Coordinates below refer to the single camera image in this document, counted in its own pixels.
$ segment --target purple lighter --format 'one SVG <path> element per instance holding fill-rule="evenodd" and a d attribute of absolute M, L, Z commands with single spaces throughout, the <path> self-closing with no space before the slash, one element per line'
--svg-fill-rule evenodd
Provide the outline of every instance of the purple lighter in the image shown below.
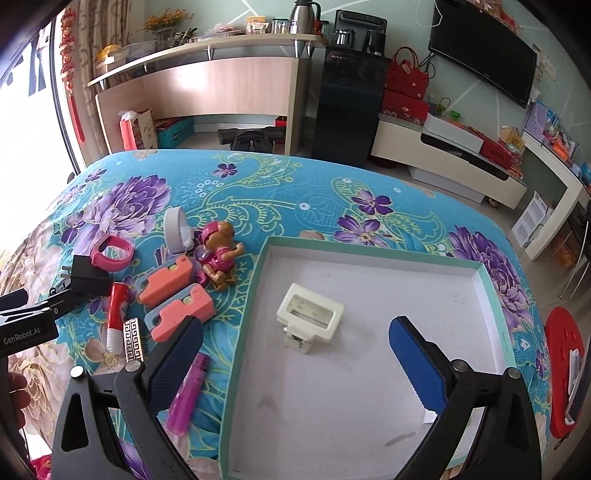
<path fill-rule="evenodd" d="M 205 353 L 198 353 L 195 360 L 193 360 L 183 385 L 178 389 L 177 396 L 174 397 L 168 410 L 166 429 L 170 433 L 175 435 L 185 435 L 187 433 L 191 422 L 191 414 L 195 409 L 201 385 L 207 375 L 208 363 L 209 357 Z"/>

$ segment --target red gift bag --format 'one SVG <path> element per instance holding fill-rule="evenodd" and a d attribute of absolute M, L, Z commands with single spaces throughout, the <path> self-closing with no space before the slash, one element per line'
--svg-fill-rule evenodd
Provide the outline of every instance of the red gift bag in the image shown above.
<path fill-rule="evenodd" d="M 398 53 L 402 50 L 408 50 L 411 53 L 412 61 L 403 60 L 398 63 Z M 399 48 L 388 68 L 386 88 L 393 92 L 423 100 L 429 84 L 429 75 L 426 72 L 421 72 L 418 66 L 418 57 L 413 49 L 410 47 Z"/>

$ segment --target pink smartwatch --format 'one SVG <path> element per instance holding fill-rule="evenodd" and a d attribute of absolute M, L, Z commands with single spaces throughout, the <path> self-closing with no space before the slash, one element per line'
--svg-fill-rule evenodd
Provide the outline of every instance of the pink smartwatch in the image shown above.
<path fill-rule="evenodd" d="M 115 247 L 123 250 L 123 258 L 107 257 L 103 252 L 107 247 Z M 90 251 L 90 261 L 95 267 L 106 272 L 119 272 L 129 267 L 131 259 L 134 257 L 134 246 L 120 236 L 107 233 Z"/>

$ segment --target teal storage box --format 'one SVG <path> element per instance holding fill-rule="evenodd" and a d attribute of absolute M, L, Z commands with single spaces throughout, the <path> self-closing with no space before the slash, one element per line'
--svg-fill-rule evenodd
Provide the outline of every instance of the teal storage box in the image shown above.
<path fill-rule="evenodd" d="M 176 148 L 195 133 L 193 117 L 168 118 L 156 125 L 159 148 Z"/>

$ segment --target flower vase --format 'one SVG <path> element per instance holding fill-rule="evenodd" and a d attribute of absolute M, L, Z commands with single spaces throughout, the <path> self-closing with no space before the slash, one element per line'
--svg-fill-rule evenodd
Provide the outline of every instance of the flower vase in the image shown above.
<path fill-rule="evenodd" d="M 173 46 L 174 27 L 160 28 L 154 31 L 156 35 L 156 51 L 163 51 Z"/>

